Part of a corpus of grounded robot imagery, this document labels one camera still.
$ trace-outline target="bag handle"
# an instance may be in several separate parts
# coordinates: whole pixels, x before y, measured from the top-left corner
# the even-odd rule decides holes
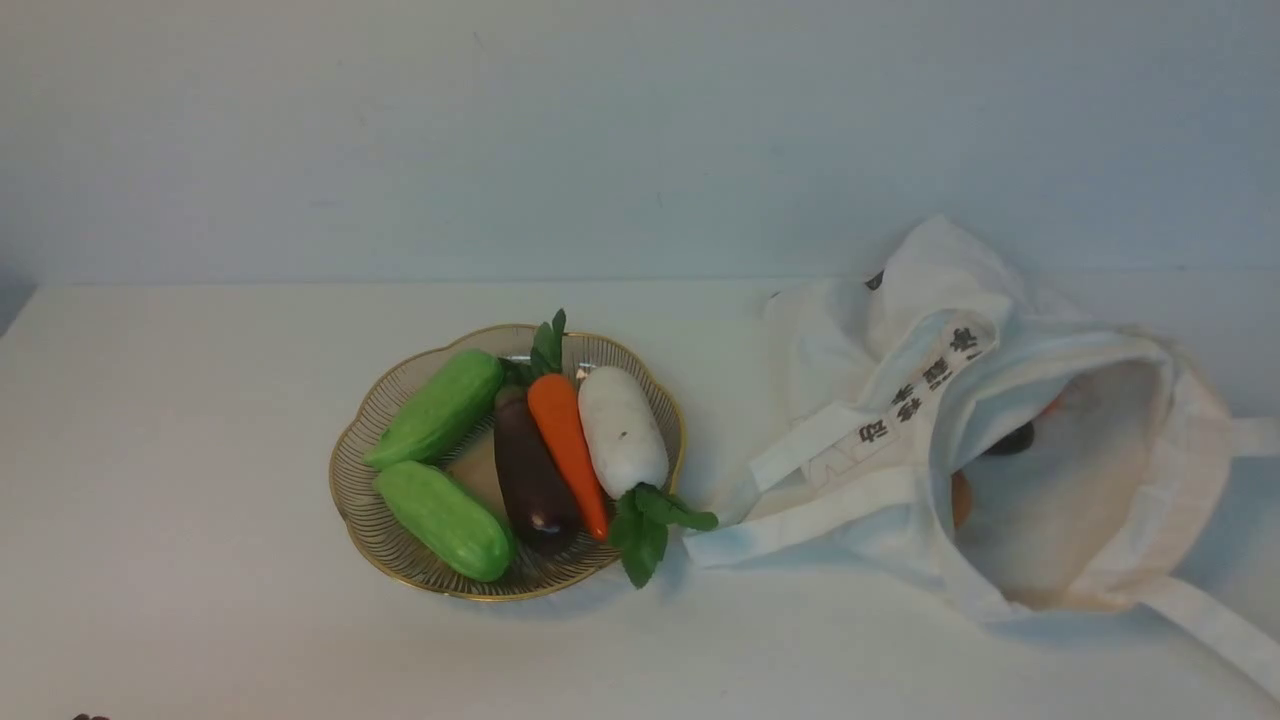
[[[748,464],[756,489],[765,492],[860,425],[878,419],[844,402],[832,402],[805,418]]]
[[[1280,418],[1233,419],[1231,445],[1236,457],[1280,455]]]
[[[887,507],[916,502],[919,487],[914,468],[895,465],[781,512],[709,533],[687,533],[685,550],[703,568],[733,565],[814,539]]]
[[[1165,577],[1128,597],[1187,630],[1280,701],[1280,644],[1204,591]]]

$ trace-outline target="white radish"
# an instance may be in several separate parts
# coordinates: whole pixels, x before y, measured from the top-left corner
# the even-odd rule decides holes
[[[649,398],[630,373],[596,368],[577,392],[582,433],[600,487],[618,500],[640,483],[667,482],[667,448]]]

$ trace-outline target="canvas bag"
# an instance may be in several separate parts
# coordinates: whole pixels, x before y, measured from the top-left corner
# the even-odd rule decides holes
[[[978,621],[1142,603],[1280,700],[1280,646],[1169,575],[1231,459],[1280,454],[1280,421],[1233,419],[1175,343],[1089,319],[943,218],[876,278],[782,292],[765,319],[790,430],[722,491],[722,528],[685,537],[696,565],[823,538]],[[1027,421],[1028,451],[982,456]]]

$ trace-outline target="cucumber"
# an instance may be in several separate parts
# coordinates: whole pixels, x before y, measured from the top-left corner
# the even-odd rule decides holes
[[[458,352],[396,413],[365,464],[381,470],[404,460],[436,460],[489,413],[502,378],[502,363],[493,355]]]
[[[374,480],[396,520],[449,568],[489,583],[507,571],[509,530],[443,471],[397,462]]]

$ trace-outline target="dark object inside bag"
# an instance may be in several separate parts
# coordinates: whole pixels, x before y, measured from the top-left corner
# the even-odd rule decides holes
[[[1000,438],[1000,442],[988,447],[987,452],[983,452],[983,455],[1018,455],[1019,452],[1029,448],[1033,442],[1036,442],[1036,425],[1027,423],[1025,425]]]

